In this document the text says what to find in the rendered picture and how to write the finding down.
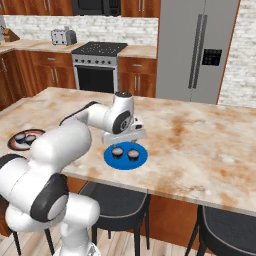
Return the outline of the grey steel fridge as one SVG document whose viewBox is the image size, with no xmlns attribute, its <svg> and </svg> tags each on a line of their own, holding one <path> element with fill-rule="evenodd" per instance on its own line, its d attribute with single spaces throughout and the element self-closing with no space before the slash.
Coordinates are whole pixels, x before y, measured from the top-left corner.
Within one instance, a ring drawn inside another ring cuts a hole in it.
<svg viewBox="0 0 256 256">
<path fill-rule="evenodd" d="M 156 96 L 218 102 L 240 0 L 161 0 Z"/>
</svg>

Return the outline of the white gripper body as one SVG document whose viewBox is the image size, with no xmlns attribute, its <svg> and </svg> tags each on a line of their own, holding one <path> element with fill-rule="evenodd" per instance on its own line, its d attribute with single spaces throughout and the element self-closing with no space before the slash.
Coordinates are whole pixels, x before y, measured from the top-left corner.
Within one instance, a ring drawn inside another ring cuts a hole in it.
<svg viewBox="0 0 256 256">
<path fill-rule="evenodd" d="M 120 134 L 111 134 L 108 132 L 102 133 L 102 142 L 107 145 L 118 144 L 127 141 L 134 141 L 146 137 L 146 130 L 144 128 L 138 130 L 126 130 Z"/>
</svg>

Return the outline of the silver toaster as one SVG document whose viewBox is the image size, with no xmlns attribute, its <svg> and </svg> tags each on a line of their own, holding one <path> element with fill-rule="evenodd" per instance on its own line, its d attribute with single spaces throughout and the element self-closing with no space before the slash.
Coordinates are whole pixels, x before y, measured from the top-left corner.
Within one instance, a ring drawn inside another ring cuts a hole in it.
<svg viewBox="0 0 256 256">
<path fill-rule="evenodd" d="M 73 45 L 77 42 L 76 33 L 70 30 L 68 26 L 64 29 L 54 29 L 51 31 L 53 45 Z"/>
</svg>

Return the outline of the wooden wall cupboards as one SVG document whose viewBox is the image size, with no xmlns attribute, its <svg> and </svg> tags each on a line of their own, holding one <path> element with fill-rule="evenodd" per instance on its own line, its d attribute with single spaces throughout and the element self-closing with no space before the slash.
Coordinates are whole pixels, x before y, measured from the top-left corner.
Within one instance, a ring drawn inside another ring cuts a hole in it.
<svg viewBox="0 0 256 256">
<path fill-rule="evenodd" d="M 0 14 L 72 16 L 71 0 L 0 0 Z"/>
<path fill-rule="evenodd" d="M 122 17 L 159 18 L 161 0 L 121 0 Z"/>
</svg>

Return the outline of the blue round plate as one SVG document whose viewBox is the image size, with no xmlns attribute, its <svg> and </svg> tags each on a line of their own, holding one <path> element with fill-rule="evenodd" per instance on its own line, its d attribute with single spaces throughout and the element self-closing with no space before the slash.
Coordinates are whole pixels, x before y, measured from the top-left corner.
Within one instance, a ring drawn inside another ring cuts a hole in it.
<svg viewBox="0 0 256 256">
<path fill-rule="evenodd" d="M 114 158 L 112 156 L 112 149 L 116 147 L 121 147 L 124 150 L 123 156 L 121 158 Z M 130 161 L 128 159 L 128 151 L 135 149 L 140 153 L 139 159 L 137 161 Z M 140 144 L 122 142 L 115 146 L 109 146 L 104 152 L 104 161 L 112 168 L 118 170 L 132 170 L 142 166 L 148 158 L 147 150 Z"/>
</svg>

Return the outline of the steel stove with oven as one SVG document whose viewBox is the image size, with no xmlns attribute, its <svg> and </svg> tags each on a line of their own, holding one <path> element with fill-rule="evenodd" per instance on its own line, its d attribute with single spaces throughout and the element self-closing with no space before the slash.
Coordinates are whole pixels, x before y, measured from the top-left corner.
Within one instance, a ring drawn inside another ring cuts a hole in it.
<svg viewBox="0 0 256 256">
<path fill-rule="evenodd" d="M 117 92 L 118 54 L 127 46 L 127 43 L 90 41 L 73 50 L 76 88 L 103 93 Z"/>
</svg>

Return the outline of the wooden knife block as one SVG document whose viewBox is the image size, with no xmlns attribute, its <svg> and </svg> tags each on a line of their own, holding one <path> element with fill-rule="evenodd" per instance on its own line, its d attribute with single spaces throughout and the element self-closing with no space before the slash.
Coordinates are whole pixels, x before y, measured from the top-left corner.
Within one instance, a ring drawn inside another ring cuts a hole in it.
<svg viewBox="0 0 256 256">
<path fill-rule="evenodd" d="M 14 42 L 19 40 L 19 37 L 9 28 L 4 28 L 2 30 L 5 42 Z"/>
</svg>

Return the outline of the black bar stool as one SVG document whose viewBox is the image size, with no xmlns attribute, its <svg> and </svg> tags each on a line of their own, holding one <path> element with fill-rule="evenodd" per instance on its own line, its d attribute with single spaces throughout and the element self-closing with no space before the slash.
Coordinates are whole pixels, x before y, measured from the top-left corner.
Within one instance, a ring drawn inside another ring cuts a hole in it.
<svg viewBox="0 0 256 256">
<path fill-rule="evenodd" d="M 18 239 L 18 234 L 17 234 L 16 231 L 13 231 L 11 229 L 9 229 L 9 230 L 12 232 L 18 256 L 21 256 L 22 253 L 21 253 L 20 243 L 19 243 L 19 239 Z M 45 233 L 45 236 L 46 236 L 46 240 L 47 240 L 51 255 L 53 256 L 54 253 L 55 253 L 55 249 L 54 249 L 54 246 L 53 246 L 50 230 L 45 229 L 44 233 Z"/>
<path fill-rule="evenodd" d="M 189 255 L 196 236 L 196 256 L 204 256 L 207 249 L 216 256 L 256 256 L 256 217 L 199 205 L 184 256 Z"/>
<path fill-rule="evenodd" d="M 92 226 L 92 242 L 97 244 L 97 229 L 108 231 L 134 230 L 135 256 L 140 256 L 140 228 L 145 222 L 146 246 L 150 249 L 149 241 L 149 205 L 151 195 L 134 190 L 114 187 L 88 181 L 79 191 L 81 195 L 96 200 L 100 205 L 100 216 Z"/>
</svg>

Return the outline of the black microwave oven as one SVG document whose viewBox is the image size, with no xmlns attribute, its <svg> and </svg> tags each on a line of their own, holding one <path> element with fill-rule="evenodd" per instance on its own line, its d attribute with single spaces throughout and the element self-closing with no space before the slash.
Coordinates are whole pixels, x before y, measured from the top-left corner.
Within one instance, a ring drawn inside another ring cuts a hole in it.
<svg viewBox="0 0 256 256">
<path fill-rule="evenodd" d="M 74 15 L 121 15 L 121 0 L 72 0 Z"/>
</svg>

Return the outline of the red and black plate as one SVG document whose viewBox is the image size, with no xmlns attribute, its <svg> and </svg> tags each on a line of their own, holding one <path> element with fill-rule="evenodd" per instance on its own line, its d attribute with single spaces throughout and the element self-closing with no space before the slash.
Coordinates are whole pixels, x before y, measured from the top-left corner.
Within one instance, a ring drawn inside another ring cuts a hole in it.
<svg viewBox="0 0 256 256">
<path fill-rule="evenodd" d="M 18 132 L 18 133 L 25 133 L 26 137 L 28 135 L 35 135 L 36 139 L 38 139 L 40 136 L 42 136 L 45 133 L 45 131 L 42 130 L 42 129 L 28 129 L 28 130 L 24 130 L 24 131 L 21 131 L 21 132 Z M 15 141 L 15 139 L 14 139 L 15 135 L 13 135 L 9 139 L 9 141 L 7 143 L 8 148 L 11 149 L 11 150 L 14 150 L 14 151 L 26 151 L 26 150 L 29 150 L 32 144 L 28 145 L 26 142 L 24 142 L 23 144 L 17 143 Z"/>
</svg>

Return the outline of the wooden island cabinet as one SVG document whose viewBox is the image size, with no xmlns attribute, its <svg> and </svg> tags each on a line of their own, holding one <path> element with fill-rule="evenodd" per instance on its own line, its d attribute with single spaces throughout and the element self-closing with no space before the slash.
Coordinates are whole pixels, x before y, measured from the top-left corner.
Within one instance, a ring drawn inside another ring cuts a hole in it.
<svg viewBox="0 0 256 256">
<path fill-rule="evenodd" d="M 68 177 L 71 192 L 79 192 L 85 180 Z M 8 202 L 0 199 L 0 241 L 9 237 L 4 215 Z M 150 202 L 150 237 L 187 247 L 196 221 L 197 206 L 192 203 L 152 195 Z"/>
</svg>

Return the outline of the wooden base cupboards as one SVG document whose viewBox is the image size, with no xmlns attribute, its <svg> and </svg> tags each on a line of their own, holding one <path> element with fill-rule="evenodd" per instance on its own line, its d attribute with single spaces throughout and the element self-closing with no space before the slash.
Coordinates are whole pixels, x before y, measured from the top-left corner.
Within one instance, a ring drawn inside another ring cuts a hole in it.
<svg viewBox="0 0 256 256">
<path fill-rule="evenodd" d="M 135 96 L 156 96 L 156 60 L 150 58 L 119 57 L 119 90 Z"/>
<path fill-rule="evenodd" d="M 76 88 L 70 53 L 26 50 L 0 53 L 0 111 L 47 87 Z"/>
</svg>

